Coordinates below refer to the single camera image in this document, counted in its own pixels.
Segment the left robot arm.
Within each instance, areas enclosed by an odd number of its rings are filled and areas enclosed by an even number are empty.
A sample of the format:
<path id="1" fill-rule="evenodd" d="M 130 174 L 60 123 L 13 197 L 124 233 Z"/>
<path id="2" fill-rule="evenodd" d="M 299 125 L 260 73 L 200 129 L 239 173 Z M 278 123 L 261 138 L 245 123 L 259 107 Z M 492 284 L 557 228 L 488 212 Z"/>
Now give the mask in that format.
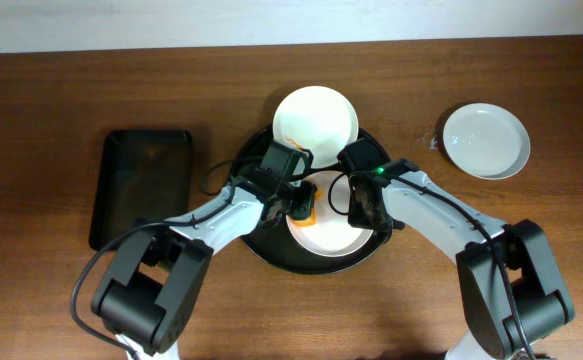
<path id="1" fill-rule="evenodd" d="M 173 358 L 213 255 L 279 217 L 310 215 L 316 188 L 301 177 L 312 160 L 308 149 L 273 141 L 206 204 L 137 226 L 105 245 L 116 253 L 91 310 L 109 332 L 93 336 L 130 359 Z"/>

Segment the light blue plate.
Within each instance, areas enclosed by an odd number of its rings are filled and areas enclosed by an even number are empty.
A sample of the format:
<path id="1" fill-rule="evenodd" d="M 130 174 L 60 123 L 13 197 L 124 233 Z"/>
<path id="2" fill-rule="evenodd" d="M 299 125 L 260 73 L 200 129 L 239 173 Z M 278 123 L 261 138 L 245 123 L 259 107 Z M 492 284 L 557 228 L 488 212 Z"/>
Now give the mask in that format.
<path id="1" fill-rule="evenodd" d="M 453 111 L 444 122 L 442 143 L 459 169 L 486 180 L 516 175 L 531 152 L 523 123 L 510 111 L 488 103 L 471 103 Z"/>

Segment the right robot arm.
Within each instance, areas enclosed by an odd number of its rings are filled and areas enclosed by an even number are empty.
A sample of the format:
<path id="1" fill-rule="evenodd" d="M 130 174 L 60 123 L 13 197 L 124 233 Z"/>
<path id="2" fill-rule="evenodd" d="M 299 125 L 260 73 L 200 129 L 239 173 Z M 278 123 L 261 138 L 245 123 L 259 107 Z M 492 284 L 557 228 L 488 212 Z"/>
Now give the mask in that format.
<path id="1" fill-rule="evenodd" d="M 462 203 L 408 160 L 387 161 L 368 139 L 337 156 L 348 178 L 350 225 L 383 238 L 409 226 L 456 265 L 465 336 L 448 359 L 512 359 L 575 317 L 547 236 Z"/>

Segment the white plate with ketchup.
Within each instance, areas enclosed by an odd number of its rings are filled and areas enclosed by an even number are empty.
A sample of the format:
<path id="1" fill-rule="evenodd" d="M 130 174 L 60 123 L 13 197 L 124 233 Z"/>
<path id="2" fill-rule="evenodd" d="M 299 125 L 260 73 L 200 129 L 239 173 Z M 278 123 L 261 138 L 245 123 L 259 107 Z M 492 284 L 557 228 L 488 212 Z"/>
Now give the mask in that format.
<path id="1" fill-rule="evenodd" d="M 313 155 L 313 169 L 337 163 L 337 155 L 358 138 L 359 122 L 350 101 L 324 86 L 307 86 L 287 95 L 277 107 L 273 138 Z"/>

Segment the round black tray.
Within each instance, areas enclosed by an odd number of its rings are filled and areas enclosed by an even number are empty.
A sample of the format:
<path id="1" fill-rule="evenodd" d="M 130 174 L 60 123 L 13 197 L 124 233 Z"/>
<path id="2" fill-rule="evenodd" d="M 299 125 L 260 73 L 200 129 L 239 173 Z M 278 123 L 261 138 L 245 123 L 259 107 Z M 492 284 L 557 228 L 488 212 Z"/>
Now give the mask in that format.
<path id="1" fill-rule="evenodd" d="M 389 161 L 385 149 L 366 130 L 361 129 L 358 139 L 366 138 L 379 152 L 380 157 Z M 247 140 L 239 150 L 238 158 L 263 156 L 273 140 L 272 125 L 269 124 Z M 242 236 L 242 240 L 252 252 L 267 263 L 283 270 L 303 274 L 330 274 L 355 267 L 370 257 L 378 248 L 388 242 L 391 235 L 372 233 L 367 242 L 352 254 L 339 257 L 323 257 L 303 248 L 292 236 L 286 220 L 279 220 L 274 225 L 256 228 L 252 233 Z"/>

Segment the orange green sponge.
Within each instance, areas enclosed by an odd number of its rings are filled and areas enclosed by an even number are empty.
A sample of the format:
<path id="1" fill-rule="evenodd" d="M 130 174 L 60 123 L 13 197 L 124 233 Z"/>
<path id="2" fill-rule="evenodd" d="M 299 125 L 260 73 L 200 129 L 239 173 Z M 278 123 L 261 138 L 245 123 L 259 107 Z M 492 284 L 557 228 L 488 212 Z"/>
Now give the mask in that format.
<path id="1" fill-rule="evenodd" d="M 323 190 L 315 183 L 303 181 L 293 193 L 293 203 L 288 217 L 299 227 L 316 224 L 316 203 L 323 195 Z"/>

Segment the pink plate with ketchup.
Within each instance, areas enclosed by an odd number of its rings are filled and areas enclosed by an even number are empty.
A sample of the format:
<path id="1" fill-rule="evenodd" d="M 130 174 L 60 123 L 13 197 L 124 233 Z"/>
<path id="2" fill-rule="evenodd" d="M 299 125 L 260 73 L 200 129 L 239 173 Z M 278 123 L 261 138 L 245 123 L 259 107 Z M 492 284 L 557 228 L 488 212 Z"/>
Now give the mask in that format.
<path id="1" fill-rule="evenodd" d="M 367 243 L 373 231 L 353 227 L 348 218 L 337 214 L 328 202 L 328 191 L 339 171 L 329 170 L 313 173 L 306 180 L 315 183 L 323 190 L 316 203 L 316 224 L 299 227 L 286 217 L 292 237 L 306 250 L 324 257 L 350 255 Z"/>

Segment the rectangular black tray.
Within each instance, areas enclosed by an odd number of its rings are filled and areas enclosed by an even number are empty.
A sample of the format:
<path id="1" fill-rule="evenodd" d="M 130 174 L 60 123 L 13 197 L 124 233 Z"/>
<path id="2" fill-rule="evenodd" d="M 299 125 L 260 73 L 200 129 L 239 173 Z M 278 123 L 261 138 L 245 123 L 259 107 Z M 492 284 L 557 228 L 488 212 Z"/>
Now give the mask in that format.
<path id="1" fill-rule="evenodd" d="M 186 130 L 125 129 L 103 145 L 89 245 L 188 211 L 193 141 Z"/>

